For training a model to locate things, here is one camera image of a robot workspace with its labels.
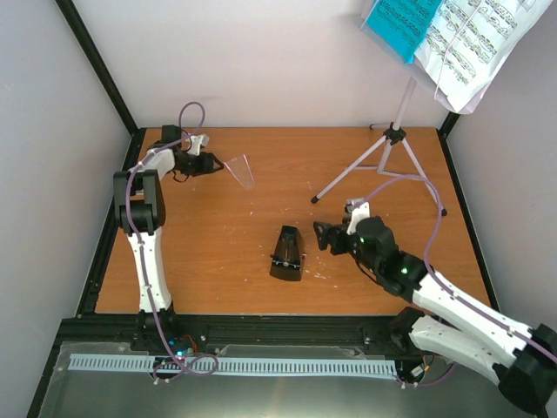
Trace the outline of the clear metronome cover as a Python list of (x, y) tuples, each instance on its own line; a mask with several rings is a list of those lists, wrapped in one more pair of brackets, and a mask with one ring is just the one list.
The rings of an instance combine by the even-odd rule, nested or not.
[(224, 162), (225, 168), (245, 189), (251, 189), (255, 185), (252, 169), (245, 154), (231, 158)]

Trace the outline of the black metronome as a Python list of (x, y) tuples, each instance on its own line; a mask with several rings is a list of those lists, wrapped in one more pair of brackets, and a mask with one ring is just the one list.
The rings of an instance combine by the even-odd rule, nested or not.
[(299, 229), (282, 226), (271, 255), (270, 275), (279, 280), (301, 281), (305, 263), (305, 244)]

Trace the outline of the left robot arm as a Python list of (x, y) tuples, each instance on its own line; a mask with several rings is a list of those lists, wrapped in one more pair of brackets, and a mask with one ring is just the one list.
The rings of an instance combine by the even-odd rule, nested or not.
[(316, 247), (311, 187), (333, 130), (212, 129), (203, 175), (144, 166), (117, 187), (122, 224), (101, 292), (106, 312), (325, 315), (339, 268)]

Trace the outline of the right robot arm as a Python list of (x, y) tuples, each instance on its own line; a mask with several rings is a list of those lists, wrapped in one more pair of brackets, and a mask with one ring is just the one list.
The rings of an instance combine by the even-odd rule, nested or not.
[(556, 390), (556, 332), (506, 317), (457, 288), (424, 260), (397, 246), (378, 216), (339, 225), (313, 224), (319, 248), (348, 253), (357, 267), (393, 296), (420, 307), (406, 339), (483, 375), (530, 415)]

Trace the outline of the white tripod music stand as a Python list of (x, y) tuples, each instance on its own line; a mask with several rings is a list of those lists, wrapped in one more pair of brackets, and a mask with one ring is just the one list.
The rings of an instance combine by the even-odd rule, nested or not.
[[(392, 178), (402, 178), (404, 176), (401, 172), (389, 172), (386, 169), (387, 162), (393, 148), (401, 144), (406, 152), (407, 157), (412, 162), (415, 174), (418, 179), (428, 179), (425, 170), (423, 169), (421, 163), (419, 162), (417, 156), (415, 155), (412, 147), (407, 140), (407, 133), (402, 127), (403, 117), (406, 115), (408, 105), (413, 97), (417, 86), (417, 80), (415, 78), (409, 78), (404, 95), (400, 101), (399, 109), (396, 113), (395, 119), (388, 125), (383, 124), (385, 130), (382, 136), (375, 141), (371, 146), (369, 146), (360, 156), (358, 156), (349, 166), (347, 166), (338, 176), (336, 176), (328, 185), (326, 185), (320, 192), (316, 193), (310, 200), (310, 202), (315, 205), (327, 194), (329, 193), (341, 180), (343, 180), (351, 172), (360, 171), (375, 171), (379, 175), (384, 175)], [(376, 152), (380, 147), (383, 148), (383, 152), (376, 165), (364, 165), (365, 160), (370, 157), (374, 152)]]

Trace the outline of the blue sheet music paper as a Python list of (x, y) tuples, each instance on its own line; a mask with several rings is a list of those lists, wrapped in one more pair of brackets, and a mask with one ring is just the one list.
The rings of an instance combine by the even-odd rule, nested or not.
[(405, 64), (412, 64), (440, 4), (440, 0), (374, 1), (364, 24), (384, 40)]

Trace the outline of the white sheet music paper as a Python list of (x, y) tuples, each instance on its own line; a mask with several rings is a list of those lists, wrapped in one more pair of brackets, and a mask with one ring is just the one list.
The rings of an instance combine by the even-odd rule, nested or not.
[(474, 112), (516, 44), (551, 3), (443, 1), (414, 56), (449, 111)]

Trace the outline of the black aluminium frame post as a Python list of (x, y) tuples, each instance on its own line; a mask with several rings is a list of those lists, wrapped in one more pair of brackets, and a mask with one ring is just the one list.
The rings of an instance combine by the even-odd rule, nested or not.
[(448, 112), (440, 128), (437, 130), (440, 138), (447, 139), (460, 118), (459, 113)]

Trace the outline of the black left frame post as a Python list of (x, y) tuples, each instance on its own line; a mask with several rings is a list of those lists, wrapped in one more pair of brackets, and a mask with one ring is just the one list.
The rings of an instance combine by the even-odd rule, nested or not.
[(140, 128), (131, 115), (131, 112), (114, 81), (94, 39), (92, 38), (77, 6), (71, 0), (55, 0), (65, 22), (69, 26), (74, 38), (77, 40), (82, 52), (93, 69), (99, 83), (102, 85), (108, 99), (123, 123), (126, 131), (135, 138), (140, 133)]

